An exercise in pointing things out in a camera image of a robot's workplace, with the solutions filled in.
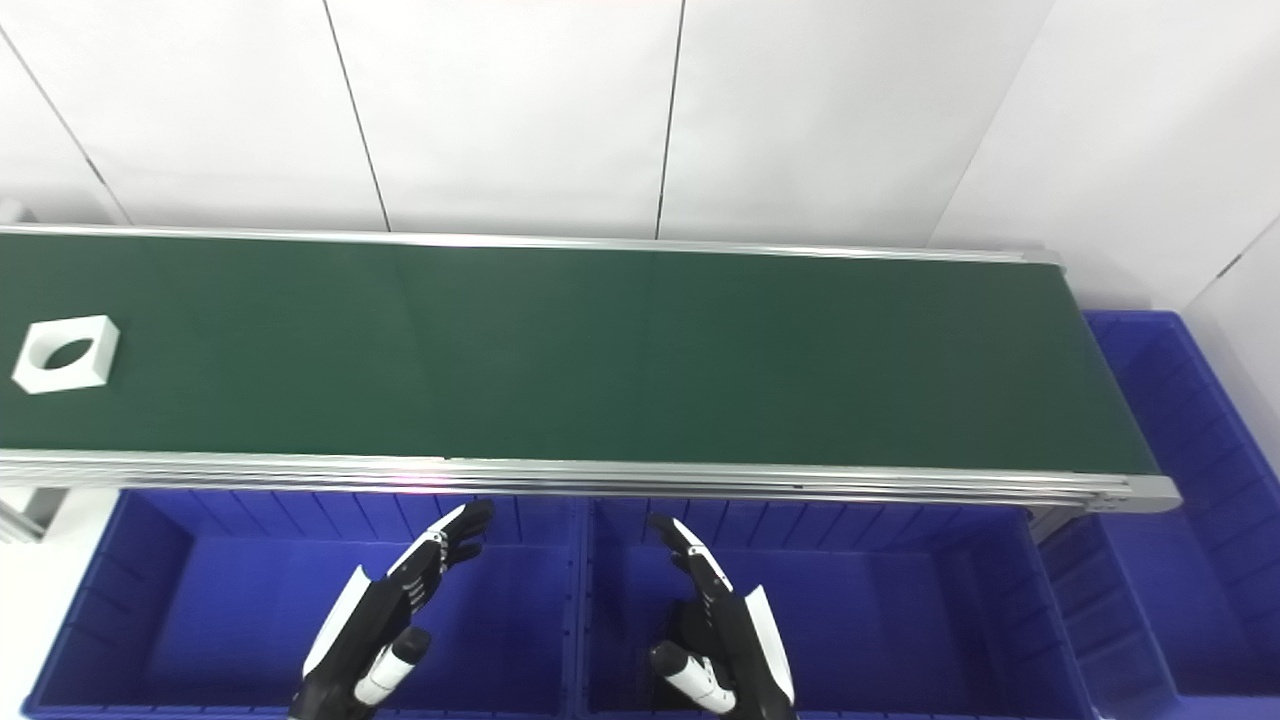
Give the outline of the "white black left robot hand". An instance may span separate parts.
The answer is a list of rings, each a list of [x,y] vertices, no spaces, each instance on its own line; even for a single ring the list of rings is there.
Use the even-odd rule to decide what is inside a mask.
[[[372,579],[357,566],[303,661],[289,719],[371,719],[422,661],[431,643],[413,615],[453,566],[475,559],[495,507],[489,498],[461,505],[419,534]]]

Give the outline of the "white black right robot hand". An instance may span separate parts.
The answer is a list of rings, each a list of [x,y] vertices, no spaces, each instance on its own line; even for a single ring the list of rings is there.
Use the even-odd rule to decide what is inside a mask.
[[[694,598],[675,616],[675,638],[654,644],[652,670],[721,719],[795,719],[794,678],[765,588],[740,594],[713,552],[682,521],[649,512]]]

